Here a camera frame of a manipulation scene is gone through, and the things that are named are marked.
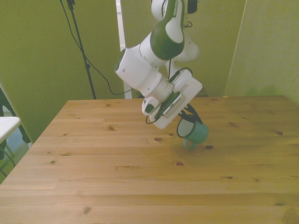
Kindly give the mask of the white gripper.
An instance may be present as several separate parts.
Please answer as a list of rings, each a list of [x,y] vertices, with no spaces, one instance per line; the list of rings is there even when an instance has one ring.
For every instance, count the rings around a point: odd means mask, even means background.
[[[196,110],[188,104],[202,90],[202,83],[192,76],[190,69],[178,70],[169,81],[172,90],[168,98],[153,111],[153,124],[164,129],[177,115],[188,122],[196,119],[202,124]],[[182,111],[185,107],[191,114]]]

